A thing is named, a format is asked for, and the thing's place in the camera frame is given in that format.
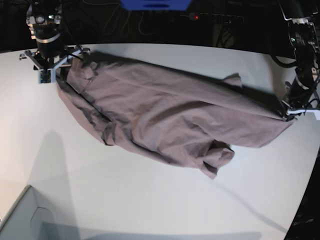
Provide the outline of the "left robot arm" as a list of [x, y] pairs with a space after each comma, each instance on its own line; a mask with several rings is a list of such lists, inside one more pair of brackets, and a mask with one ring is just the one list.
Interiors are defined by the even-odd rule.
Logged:
[[306, 113], [320, 112], [320, 11], [315, 0], [280, 0], [279, 6], [288, 25], [288, 38], [295, 62], [283, 63], [294, 68], [295, 78], [286, 83], [281, 103], [286, 121]]

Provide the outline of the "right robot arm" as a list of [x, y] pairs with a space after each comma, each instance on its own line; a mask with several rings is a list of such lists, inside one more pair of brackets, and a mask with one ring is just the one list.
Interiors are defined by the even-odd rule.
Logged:
[[62, 39], [64, 33], [73, 38], [65, 20], [62, 0], [31, 0], [26, 12], [26, 24], [31, 39], [36, 42], [37, 50], [26, 50], [19, 58], [30, 59], [35, 70], [52, 69], [57, 64], [55, 58], [73, 57], [84, 60], [85, 52], [79, 44], [76, 43], [75, 48], [70, 48]]

